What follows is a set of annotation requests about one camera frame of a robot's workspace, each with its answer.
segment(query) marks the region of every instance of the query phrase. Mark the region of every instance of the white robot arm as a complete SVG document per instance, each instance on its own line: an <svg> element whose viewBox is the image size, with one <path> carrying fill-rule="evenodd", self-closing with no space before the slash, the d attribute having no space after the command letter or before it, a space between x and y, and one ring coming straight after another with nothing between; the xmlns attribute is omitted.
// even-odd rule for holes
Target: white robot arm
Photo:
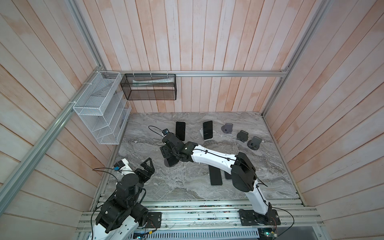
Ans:
<svg viewBox="0 0 384 240"><path fill-rule="evenodd" d="M179 161L198 162L217 167L232 176L232 184L238 190L245 192L252 204L252 213L239 211L242 219L270 225L270 222L280 224L276 210L272 209L271 204L266 200L259 188L259 182L255 174L255 167L252 165L247 155L239 152L237 155L225 154L222 152L207 149L194 142L183 143L178 137L169 132L168 129L162 131L164 146L160 147L161 153L165 158L165 163L169 167L176 165Z"/></svg>
<svg viewBox="0 0 384 240"><path fill-rule="evenodd" d="M201 162L213 167L217 167L229 174L231 174L232 166L235 164L236 155L224 154L209 150L201 145L197 145L193 150L191 158L194 162ZM257 190L257 179L253 183L253 191L245 192L252 208L255 212L265 215L268 211L268 201L265 199L263 193Z"/></svg>

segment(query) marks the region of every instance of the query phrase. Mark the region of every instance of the metal grate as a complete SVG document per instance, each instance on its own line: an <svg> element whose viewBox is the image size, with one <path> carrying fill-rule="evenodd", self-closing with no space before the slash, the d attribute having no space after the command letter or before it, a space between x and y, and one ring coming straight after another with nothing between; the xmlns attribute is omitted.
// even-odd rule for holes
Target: metal grate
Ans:
<svg viewBox="0 0 384 240"><path fill-rule="evenodd" d="M119 72L99 72L76 101L73 109L79 115L102 116L120 82Z"/></svg>
<svg viewBox="0 0 384 240"><path fill-rule="evenodd" d="M207 230L157 230L150 234L147 239L246 239L259 238L257 228L242 229L207 229Z"/></svg>
<svg viewBox="0 0 384 240"><path fill-rule="evenodd" d="M175 74L125 74L121 87L128 100L176 100Z"/></svg>

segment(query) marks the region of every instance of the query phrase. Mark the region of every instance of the marble tabletop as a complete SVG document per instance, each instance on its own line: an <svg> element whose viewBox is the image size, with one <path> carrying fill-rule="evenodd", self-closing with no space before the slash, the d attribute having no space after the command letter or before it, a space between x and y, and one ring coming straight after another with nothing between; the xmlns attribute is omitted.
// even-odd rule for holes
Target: marble tabletop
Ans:
<svg viewBox="0 0 384 240"><path fill-rule="evenodd" d="M204 141L199 130L203 122L213 121L213 139ZM223 185L211 186L208 165L192 162L179 162L174 167L166 167L160 152L161 137L148 129L154 125L175 132L176 121L186 122L185 141L192 141L215 151L237 154L245 153L256 168L256 175L268 187L260 186L267 199L298 198L296 189L287 173L282 159L259 113L134 113L129 117L126 131L116 157L116 161L126 158L132 169L148 157L152 158L155 173L144 188L145 201L167 200L223 200L246 199L245 194L232 185L232 180L224 177ZM231 134L224 134L221 126L233 123ZM256 151L248 148L246 142L236 139L240 130L264 140ZM116 180L110 178L106 194L113 192Z"/></svg>

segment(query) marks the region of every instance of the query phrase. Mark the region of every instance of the black smartphone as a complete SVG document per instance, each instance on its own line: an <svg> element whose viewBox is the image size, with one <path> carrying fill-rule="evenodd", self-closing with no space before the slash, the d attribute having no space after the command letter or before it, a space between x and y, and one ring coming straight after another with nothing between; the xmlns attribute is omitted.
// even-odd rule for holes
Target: black smartphone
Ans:
<svg viewBox="0 0 384 240"><path fill-rule="evenodd" d="M176 137L181 141L185 141L185 122L176 122Z"/></svg>
<svg viewBox="0 0 384 240"><path fill-rule="evenodd" d="M207 121L203 123L203 138L204 140L211 139L214 137L213 122Z"/></svg>

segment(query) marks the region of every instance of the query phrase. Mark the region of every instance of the metal rail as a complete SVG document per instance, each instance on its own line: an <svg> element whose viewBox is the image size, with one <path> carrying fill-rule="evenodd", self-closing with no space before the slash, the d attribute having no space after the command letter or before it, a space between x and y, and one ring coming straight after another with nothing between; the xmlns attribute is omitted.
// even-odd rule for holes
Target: metal rail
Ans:
<svg viewBox="0 0 384 240"><path fill-rule="evenodd" d="M273 93L271 94L271 97L269 98L267 104L265 105L264 111L262 112L263 116L268 114L268 111L272 107L273 102L277 98L280 90L283 88L283 85L285 84L286 80L290 76L292 70L295 68L303 52L307 48L309 41L312 39L313 35L315 34L316 30L320 26L321 21L324 19L327 11L329 10L333 2L334 0L323 0L321 2L318 10L316 11L315 15L311 20L309 27L305 31L305 34L301 39L292 59L288 63L288 67L286 68L287 74L283 76L283 78L280 79L280 81L277 83Z"/></svg>
<svg viewBox="0 0 384 240"><path fill-rule="evenodd" d="M287 72L275 71L119 71L121 74L176 74L176 77L284 77Z"/></svg>
<svg viewBox="0 0 384 240"><path fill-rule="evenodd" d="M100 198L98 205L106 197ZM323 226L315 207L304 207L300 199L269 200L273 207L289 211L295 218L294 226ZM202 201L170 201L170 202L143 202L150 212L162 212L162 225L164 230L183 229L220 229L220 228L247 228L241 226L238 210L252 209L249 200L202 200ZM91 215L93 212L83 212L76 232L91 231ZM95 212L94 222L99 212ZM281 226L290 226L292 217L285 211L278 210Z"/></svg>
<svg viewBox="0 0 384 240"><path fill-rule="evenodd" d="M90 82L96 75L96 71L99 71L100 69L101 67L97 67L94 70L95 72L88 77L86 83ZM87 84L83 84L83 86L77 91L75 96L69 103L67 103L55 121L38 139L37 143L26 154L23 160L19 163L18 167L0 188L0 216L4 213L47 150L51 147L53 141L55 141L61 130L65 127L65 124L67 124L74 112L74 103L79 99L86 87Z"/></svg>

